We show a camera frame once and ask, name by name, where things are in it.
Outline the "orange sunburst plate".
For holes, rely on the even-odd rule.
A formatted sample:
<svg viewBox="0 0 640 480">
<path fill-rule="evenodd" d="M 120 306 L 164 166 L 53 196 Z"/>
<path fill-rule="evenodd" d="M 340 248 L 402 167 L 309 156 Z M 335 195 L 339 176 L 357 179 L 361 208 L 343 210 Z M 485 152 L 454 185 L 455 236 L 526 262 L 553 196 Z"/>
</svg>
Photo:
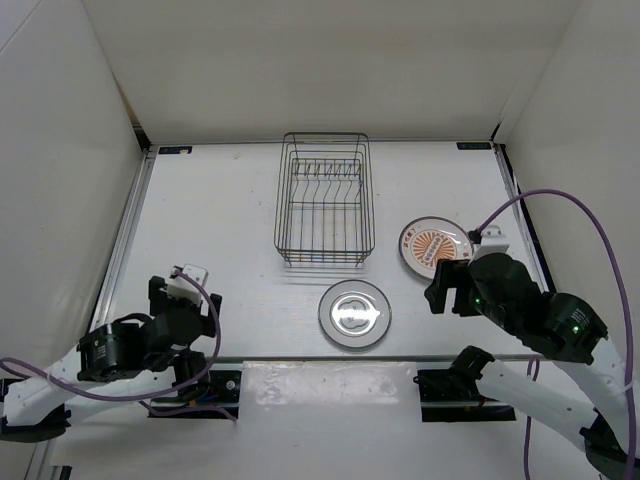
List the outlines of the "orange sunburst plate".
<svg viewBox="0 0 640 480">
<path fill-rule="evenodd" d="M 405 226 L 398 251 L 402 263 L 413 275 L 430 281 L 440 260 L 469 260 L 474 247 L 458 224 L 442 217 L 425 216 Z"/>
</svg>

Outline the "white plate grey swirl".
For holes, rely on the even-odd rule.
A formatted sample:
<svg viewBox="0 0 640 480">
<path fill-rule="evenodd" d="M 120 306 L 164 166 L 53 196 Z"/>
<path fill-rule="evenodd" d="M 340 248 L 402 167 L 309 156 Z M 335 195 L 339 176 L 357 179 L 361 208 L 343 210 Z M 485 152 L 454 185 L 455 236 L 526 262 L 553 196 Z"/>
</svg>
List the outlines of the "white plate grey swirl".
<svg viewBox="0 0 640 480">
<path fill-rule="evenodd" d="M 343 280 L 329 287 L 318 304 L 325 337 L 347 350 L 367 350 L 380 343 L 392 324 L 386 295 L 364 280 Z"/>
</svg>

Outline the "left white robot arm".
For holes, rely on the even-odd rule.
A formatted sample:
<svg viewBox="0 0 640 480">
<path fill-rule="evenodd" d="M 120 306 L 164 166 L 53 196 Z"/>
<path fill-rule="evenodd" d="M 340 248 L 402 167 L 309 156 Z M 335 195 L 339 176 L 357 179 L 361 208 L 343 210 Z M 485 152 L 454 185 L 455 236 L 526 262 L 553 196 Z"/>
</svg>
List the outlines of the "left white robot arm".
<svg viewBox="0 0 640 480">
<path fill-rule="evenodd" d="M 39 443 L 121 404 L 162 405 L 177 415 L 207 395 L 213 359 L 193 350 L 202 336 L 219 338 L 221 296 L 205 290 L 208 272 L 187 264 L 148 282 L 149 310 L 86 333 L 61 360 L 39 369 L 5 357 L 1 438 Z"/>
</svg>

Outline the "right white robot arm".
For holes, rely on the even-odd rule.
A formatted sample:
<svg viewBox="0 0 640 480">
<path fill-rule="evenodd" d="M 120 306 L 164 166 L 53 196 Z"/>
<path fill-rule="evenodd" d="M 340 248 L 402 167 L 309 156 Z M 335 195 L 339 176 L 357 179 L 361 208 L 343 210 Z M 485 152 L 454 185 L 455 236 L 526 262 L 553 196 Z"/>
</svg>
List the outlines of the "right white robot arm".
<svg viewBox="0 0 640 480">
<path fill-rule="evenodd" d="M 448 290 L 455 292 L 455 314 L 489 319 L 562 370 L 587 399 L 538 385 L 475 346 L 454 359 L 438 389 L 507 403 L 571 442 L 604 478 L 638 478 L 639 385 L 588 303 L 541 291 L 527 268 L 505 253 L 440 261 L 425 291 L 432 313 L 443 313 Z"/>
</svg>

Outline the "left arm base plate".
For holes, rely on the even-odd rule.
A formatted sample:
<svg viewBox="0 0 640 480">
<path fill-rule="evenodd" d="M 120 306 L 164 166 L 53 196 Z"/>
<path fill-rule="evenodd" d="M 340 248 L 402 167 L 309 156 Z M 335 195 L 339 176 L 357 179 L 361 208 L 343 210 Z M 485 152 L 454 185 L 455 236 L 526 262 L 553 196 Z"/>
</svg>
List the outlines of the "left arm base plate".
<svg viewBox="0 0 640 480">
<path fill-rule="evenodd" d="M 209 371 L 185 393 L 150 402 L 149 418 L 236 420 L 239 417 L 243 367 L 227 364 Z"/>
</svg>

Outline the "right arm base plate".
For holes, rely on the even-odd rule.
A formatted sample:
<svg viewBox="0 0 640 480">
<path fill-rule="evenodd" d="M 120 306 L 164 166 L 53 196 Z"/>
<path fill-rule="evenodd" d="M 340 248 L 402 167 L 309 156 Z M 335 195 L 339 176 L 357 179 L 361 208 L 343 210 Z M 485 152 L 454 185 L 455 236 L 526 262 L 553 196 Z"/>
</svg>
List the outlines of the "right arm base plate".
<svg viewBox="0 0 640 480">
<path fill-rule="evenodd" d="M 515 410 L 482 396 L 449 369 L 422 369 L 413 377 L 418 387 L 423 423 L 511 422 Z"/>
</svg>

